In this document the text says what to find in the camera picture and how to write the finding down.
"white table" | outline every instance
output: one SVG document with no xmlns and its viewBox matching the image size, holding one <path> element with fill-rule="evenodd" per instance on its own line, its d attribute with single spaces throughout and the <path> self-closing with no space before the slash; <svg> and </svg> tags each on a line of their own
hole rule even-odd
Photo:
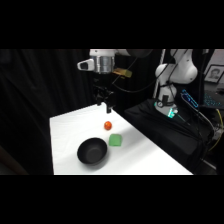
<svg viewBox="0 0 224 224">
<path fill-rule="evenodd" d="M 106 121 L 112 130 L 104 129 Z M 115 111 L 107 114 L 105 104 L 51 118 L 50 127 L 55 175 L 192 175 Z M 97 137 L 108 144 L 111 134 L 122 135 L 122 146 L 108 146 L 101 164 L 89 167 L 78 160 L 82 142 Z"/>
</svg>

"green sponge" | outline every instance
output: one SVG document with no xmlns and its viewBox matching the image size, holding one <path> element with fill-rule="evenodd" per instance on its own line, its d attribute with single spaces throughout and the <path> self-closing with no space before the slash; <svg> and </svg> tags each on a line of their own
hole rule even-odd
<svg viewBox="0 0 224 224">
<path fill-rule="evenodd" d="M 121 146 L 122 137 L 121 135 L 111 135 L 109 140 L 109 146 Z"/>
</svg>

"black background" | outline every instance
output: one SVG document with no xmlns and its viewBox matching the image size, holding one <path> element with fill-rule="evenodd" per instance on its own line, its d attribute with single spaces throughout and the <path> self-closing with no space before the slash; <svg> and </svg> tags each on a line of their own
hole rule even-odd
<svg viewBox="0 0 224 224">
<path fill-rule="evenodd" d="M 133 65 L 131 79 L 117 85 L 138 90 L 155 79 L 162 49 Z M 202 49 L 193 61 L 201 66 Z M 1 49 L 0 50 L 0 145 L 30 174 L 53 174 L 49 118 L 95 103 L 92 72 L 80 72 L 77 63 L 89 58 L 89 49 Z M 165 62 L 170 58 L 169 49 Z M 116 57 L 116 65 L 128 68 L 132 57 Z M 115 110 L 124 110 L 151 98 L 154 85 L 144 92 L 117 92 Z"/>
</svg>

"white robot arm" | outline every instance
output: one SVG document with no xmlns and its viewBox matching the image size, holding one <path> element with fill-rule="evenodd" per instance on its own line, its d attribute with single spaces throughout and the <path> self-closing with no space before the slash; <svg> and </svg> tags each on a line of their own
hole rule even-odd
<svg viewBox="0 0 224 224">
<path fill-rule="evenodd" d="M 177 90 L 173 83 L 190 84 L 198 75 L 198 70 L 192 62 L 192 52 L 193 49 L 172 49 L 171 55 L 176 63 L 168 66 L 166 64 L 160 65 L 156 70 L 160 92 L 155 108 L 170 118 L 178 113 L 178 108 L 174 104 Z"/>
<path fill-rule="evenodd" d="M 78 69 L 98 74 L 110 74 L 114 71 L 116 54 L 143 58 L 152 51 L 153 49 L 91 49 L 90 59 L 78 63 Z"/>
</svg>

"red tomato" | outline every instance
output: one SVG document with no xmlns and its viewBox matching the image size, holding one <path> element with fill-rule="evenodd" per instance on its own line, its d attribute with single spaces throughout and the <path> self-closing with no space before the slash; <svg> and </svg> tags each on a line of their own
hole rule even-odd
<svg viewBox="0 0 224 224">
<path fill-rule="evenodd" d="M 104 124 L 104 128 L 106 129 L 106 130 L 110 130 L 111 128 L 112 128 L 112 124 L 111 124 L 111 122 L 110 121 L 107 121 L 105 124 Z"/>
</svg>

